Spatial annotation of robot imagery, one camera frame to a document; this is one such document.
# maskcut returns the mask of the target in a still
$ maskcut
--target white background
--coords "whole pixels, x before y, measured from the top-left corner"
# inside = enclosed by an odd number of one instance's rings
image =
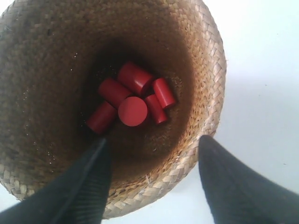
[[[1,0],[3,11],[11,0]],[[215,138],[250,167],[299,193],[299,2],[205,0],[228,60]],[[16,200],[0,186],[0,210]],[[213,224],[197,167],[157,202],[104,224]]]

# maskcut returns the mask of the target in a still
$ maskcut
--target white surface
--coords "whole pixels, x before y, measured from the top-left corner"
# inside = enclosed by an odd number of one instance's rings
[[[11,0],[0,2],[8,4]],[[205,0],[228,60],[215,138],[253,169],[299,193],[299,2]],[[0,187],[0,210],[16,203]],[[157,202],[104,224],[213,224],[197,167]]]

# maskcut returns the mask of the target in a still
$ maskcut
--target red cylinder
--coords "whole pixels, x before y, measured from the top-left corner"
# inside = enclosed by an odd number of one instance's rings
[[[117,118],[117,110],[104,101],[86,121],[87,126],[97,134],[104,133]]]
[[[128,97],[119,106],[118,116],[127,126],[140,126],[148,117],[148,107],[142,99]]]
[[[138,96],[143,96],[150,88],[153,76],[132,62],[120,69],[117,80]]]
[[[112,78],[107,78],[100,84],[98,93],[115,108],[132,95],[131,91]]]
[[[175,105],[176,100],[164,78],[155,80],[153,82],[153,89],[163,109]]]
[[[167,116],[163,108],[161,107],[158,98],[155,94],[150,95],[144,99],[149,111],[157,125],[167,121]]]

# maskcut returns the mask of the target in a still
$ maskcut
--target woven basket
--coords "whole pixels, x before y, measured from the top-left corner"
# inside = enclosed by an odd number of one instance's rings
[[[0,18],[0,182],[16,198],[88,148],[80,114],[94,109],[83,96],[99,82],[86,83],[110,75],[108,62],[119,55],[165,77],[178,104],[164,125],[118,122],[108,132],[114,176],[104,217],[156,201],[193,168],[199,137],[219,123],[226,74],[220,34],[201,0],[16,0]]]

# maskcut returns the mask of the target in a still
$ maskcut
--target woven straw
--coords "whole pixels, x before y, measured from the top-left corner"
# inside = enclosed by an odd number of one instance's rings
[[[32,195],[89,146],[78,114],[89,102],[82,96],[91,68],[108,66],[101,52],[142,58],[178,99],[165,125],[118,122],[107,134],[114,177],[105,218],[164,196],[195,165],[199,137],[215,133],[226,60],[201,0],[16,0],[0,18],[0,182],[16,198]]]

